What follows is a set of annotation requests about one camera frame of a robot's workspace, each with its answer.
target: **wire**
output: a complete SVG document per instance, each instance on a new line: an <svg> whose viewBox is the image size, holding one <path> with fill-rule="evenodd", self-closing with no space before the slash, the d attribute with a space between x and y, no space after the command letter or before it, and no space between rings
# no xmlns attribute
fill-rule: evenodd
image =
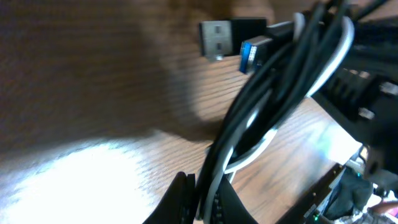
<svg viewBox="0 0 398 224"><path fill-rule="evenodd" d="M307 93L307 97L312 96L316 91L319 90L325 84L325 82L330 78L330 76L335 72L340 63L345 58L349 49L351 48L351 44L354 41L354 24L350 18L343 18L343 35L340 39L340 42L337 46L337 49L329 59L326 64L326 67L321 72L318 80L312 85L311 89Z"/></svg>
<svg viewBox="0 0 398 224"><path fill-rule="evenodd" d="M293 33L293 40L297 41L299 37L301 36L301 33L304 30L305 27L305 17L302 13L294 13L293 14L293 19L294 19L294 33Z"/></svg>
<svg viewBox="0 0 398 224"><path fill-rule="evenodd" d="M296 13L294 17L295 17L295 35L296 35L296 40L297 40L299 38L298 35L302 32L302 30L304 28L304 24L301 25L301 22L305 22L305 20L304 20L303 14L300 14L300 13ZM345 35L345 33L343 33L340 43L345 43L347 41L347 38L348 38L348 35ZM306 73L309 73L310 68L312 68L312 66L313 66L313 62L316 57L314 49L317 45L316 44L317 39L318 39L318 34L314 33L312 41L315 41L315 43L310 48L311 52L309 53L307 61L305 62L301 76L305 75ZM345 49L341 47L341 44L338 45L337 50L334 53L335 56L332 57L332 59L328 62L329 63L327 65L328 67L330 67L331 62L336 60L336 55L339 55L339 51L342 51L342 50L345 50ZM234 162L228 164L228 166L225 170L225 173L227 174L230 172L236 172L238 169L243 168L244 166L250 164L253 160L255 160L265 150L265 148L271 143L273 137L276 135L276 132L277 132L277 128L272 128L270 131L268 131L264 135L264 137L254 147L252 147L252 149L250 149L249 151L245 152L242 156L240 156L238 161L234 161Z"/></svg>
<svg viewBox="0 0 398 224"><path fill-rule="evenodd" d="M193 203L198 211L194 213L205 223L211 222L211 207L222 176L233 175L257 158L284 120L308 93L327 81L345 57L354 32L353 23L344 16L345 4L339 1L338 12L327 23L323 21L329 14L322 2L306 13L307 19L295 14L295 39L271 56L235 98L195 187ZM338 37L335 34L341 26Z"/></svg>
<svg viewBox="0 0 398 224"><path fill-rule="evenodd" d="M244 155L242 155L242 159L233 162L231 164L228 164L225 170L225 174L236 172L237 170L242 169L243 167L253 162L257 157L261 155L261 153L271 143L277 132L278 129L276 128L269 130L267 134L263 137L263 140L253 147L253 152L249 151Z"/></svg>

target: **black cable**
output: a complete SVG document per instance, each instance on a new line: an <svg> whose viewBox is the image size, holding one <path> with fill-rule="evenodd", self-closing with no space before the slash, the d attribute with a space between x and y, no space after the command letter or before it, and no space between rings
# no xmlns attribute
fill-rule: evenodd
<svg viewBox="0 0 398 224"><path fill-rule="evenodd" d="M365 16L369 15L370 13L372 13L373 11L375 11L376 9L378 9L380 6L382 6L388 1L390 0L374 0L373 2L365 6L362 10L360 10L357 14L355 14L352 20L356 22L364 18Z"/></svg>
<svg viewBox="0 0 398 224"><path fill-rule="evenodd" d="M326 30L325 34L322 37L322 41L319 44L318 52L322 52L325 49L327 44L330 44L330 41L334 35L336 35L336 31L341 27L341 21L343 16L346 14L349 6L347 4L347 0L340 1L340 5L338 6L338 10L329 25L328 29Z"/></svg>
<svg viewBox="0 0 398 224"><path fill-rule="evenodd" d="M278 128L305 98L334 51L333 34L340 28L348 8L346 1L340 1L338 7L330 25L325 27L325 35L321 37L320 22L327 8L322 2L316 3L298 41L291 41L277 51L248 80L234 100L197 181L193 203L200 203L200 217L204 216L209 200L213 199L214 187L221 181L224 163L226 158L229 159L231 150L236 151L237 156L229 162L239 159L239 155L261 141L268 130ZM329 44L320 50L325 42ZM258 116L248 127L248 119L254 111L259 112Z"/></svg>

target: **wooden table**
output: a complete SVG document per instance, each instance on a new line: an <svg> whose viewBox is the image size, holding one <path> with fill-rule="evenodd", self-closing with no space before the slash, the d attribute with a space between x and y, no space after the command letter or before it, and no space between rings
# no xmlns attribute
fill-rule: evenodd
<svg viewBox="0 0 398 224"><path fill-rule="evenodd" d="M271 5L3 1L0 223L145 220L178 171L197 173L247 80L237 57L200 57L197 23L274 21ZM306 100L233 186L257 221L272 223L331 167L328 158L355 149L342 139L352 142Z"/></svg>

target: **usb plug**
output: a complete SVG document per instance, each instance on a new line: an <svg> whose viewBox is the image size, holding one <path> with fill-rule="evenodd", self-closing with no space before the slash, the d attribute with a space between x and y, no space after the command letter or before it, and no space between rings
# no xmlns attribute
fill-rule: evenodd
<svg viewBox="0 0 398 224"><path fill-rule="evenodd" d="M265 18L240 17L225 21L205 21L199 24L201 54L208 60L239 55L242 42L264 35Z"/></svg>

